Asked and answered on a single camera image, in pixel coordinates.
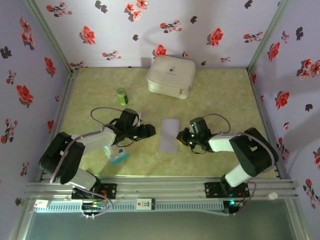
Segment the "white label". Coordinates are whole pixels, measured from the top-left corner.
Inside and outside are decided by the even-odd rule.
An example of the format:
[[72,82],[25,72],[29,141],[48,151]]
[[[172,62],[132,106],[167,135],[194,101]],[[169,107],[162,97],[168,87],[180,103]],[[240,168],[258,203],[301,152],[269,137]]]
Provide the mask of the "white label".
[[152,210],[152,198],[138,198],[136,200],[136,210]]
[[48,200],[37,199],[34,203],[34,207],[46,209],[48,207],[48,204],[49,204]]

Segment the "white zippered case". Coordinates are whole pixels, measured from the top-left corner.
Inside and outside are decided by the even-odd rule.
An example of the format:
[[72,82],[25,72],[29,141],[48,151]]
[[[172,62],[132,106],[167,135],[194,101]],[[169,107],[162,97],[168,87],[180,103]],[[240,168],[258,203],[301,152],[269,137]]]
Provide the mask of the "white zippered case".
[[191,60],[158,55],[147,75],[148,88],[153,93],[185,99],[191,91],[195,71],[196,65]]

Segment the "mounting plate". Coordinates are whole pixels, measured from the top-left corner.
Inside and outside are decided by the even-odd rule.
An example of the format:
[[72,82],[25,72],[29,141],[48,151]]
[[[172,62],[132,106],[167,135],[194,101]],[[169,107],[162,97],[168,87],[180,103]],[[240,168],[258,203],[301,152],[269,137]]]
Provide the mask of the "mounting plate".
[[250,192],[247,183],[241,183],[233,188],[229,194],[225,194],[221,189],[220,182],[205,182],[204,183],[205,197],[207,199],[220,199],[220,198],[246,198],[250,197]]
[[[98,194],[106,195],[109,199],[116,199],[117,184],[115,183],[101,183],[100,191]],[[78,188],[74,188],[71,194],[71,199],[73,200],[88,200],[88,199],[102,199],[101,197],[94,196],[90,197],[90,194],[84,194]]]

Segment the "white knob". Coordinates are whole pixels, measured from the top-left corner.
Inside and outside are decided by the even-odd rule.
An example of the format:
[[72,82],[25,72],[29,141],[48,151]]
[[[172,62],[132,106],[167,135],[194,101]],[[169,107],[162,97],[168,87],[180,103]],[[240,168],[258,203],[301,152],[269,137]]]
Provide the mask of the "white knob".
[[266,196],[266,198],[267,198],[268,200],[275,200],[275,199],[278,198],[278,194],[277,194],[276,192],[271,192],[271,193],[269,193],[269,194]]

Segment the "green bottle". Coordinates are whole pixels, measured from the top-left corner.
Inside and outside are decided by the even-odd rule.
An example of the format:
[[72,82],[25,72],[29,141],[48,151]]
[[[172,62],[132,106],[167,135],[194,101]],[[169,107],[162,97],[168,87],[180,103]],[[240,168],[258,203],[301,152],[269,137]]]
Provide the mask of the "green bottle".
[[124,106],[128,104],[128,96],[127,96],[126,89],[124,87],[118,88],[116,91],[116,94],[118,95],[121,105]]

